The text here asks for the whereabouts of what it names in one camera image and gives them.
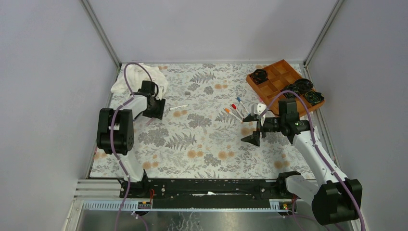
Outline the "white pen red tip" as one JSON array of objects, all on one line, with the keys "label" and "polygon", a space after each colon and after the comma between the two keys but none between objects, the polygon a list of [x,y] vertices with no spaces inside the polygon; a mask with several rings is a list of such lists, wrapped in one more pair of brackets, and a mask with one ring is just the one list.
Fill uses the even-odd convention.
[{"label": "white pen red tip", "polygon": [[243,114],[239,111],[239,109],[237,108],[237,106],[235,104],[231,105],[232,108],[237,112],[237,114],[240,116],[241,119],[244,119]]},{"label": "white pen red tip", "polygon": [[235,118],[237,121],[239,121],[239,123],[243,123],[242,119],[239,118],[237,115],[235,115],[229,108],[225,108],[224,109],[230,116],[232,116],[233,118]]}]

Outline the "white pen blue tip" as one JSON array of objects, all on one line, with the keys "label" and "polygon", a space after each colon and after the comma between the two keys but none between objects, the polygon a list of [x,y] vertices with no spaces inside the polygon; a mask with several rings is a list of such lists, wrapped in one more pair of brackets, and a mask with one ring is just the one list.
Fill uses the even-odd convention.
[{"label": "white pen blue tip", "polygon": [[240,99],[240,97],[237,97],[236,99],[237,99],[238,103],[243,107],[244,111],[249,115],[250,112],[249,112],[249,110],[247,109],[247,107],[244,105],[244,103],[242,102],[242,100]]}]

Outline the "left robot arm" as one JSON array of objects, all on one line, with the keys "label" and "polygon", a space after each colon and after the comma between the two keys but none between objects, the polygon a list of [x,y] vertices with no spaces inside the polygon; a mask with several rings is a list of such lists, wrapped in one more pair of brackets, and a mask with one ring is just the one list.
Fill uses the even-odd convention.
[{"label": "left robot arm", "polygon": [[144,80],[141,88],[117,109],[102,108],[99,112],[96,145],[106,154],[117,158],[125,180],[132,182],[131,192],[138,198],[149,193],[143,181],[145,171],[129,152],[135,143],[133,122],[138,116],[162,119],[166,100],[156,99],[158,85]]}]

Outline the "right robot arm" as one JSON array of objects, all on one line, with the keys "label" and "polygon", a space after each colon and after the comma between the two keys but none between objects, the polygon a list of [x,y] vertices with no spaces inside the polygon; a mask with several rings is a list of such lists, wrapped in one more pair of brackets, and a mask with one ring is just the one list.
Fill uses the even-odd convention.
[{"label": "right robot arm", "polygon": [[288,198],[293,194],[304,200],[311,206],[315,219],[321,225],[359,219],[361,229],[365,230],[360,209],[361,183],[357,179],[350,179],[320,148],[311,122],[300,119],[296,100],[279,101],[278,117],[266,117],[266,109],[267,106],[262,103],[251,106],[243,121],[255,121],[256,130],[241,140],[260,146],[260,138],[267,133],[281,133],[303,156],[317,182],[313,184],[295,171],[281,173],[276,185],[278,196]]}]

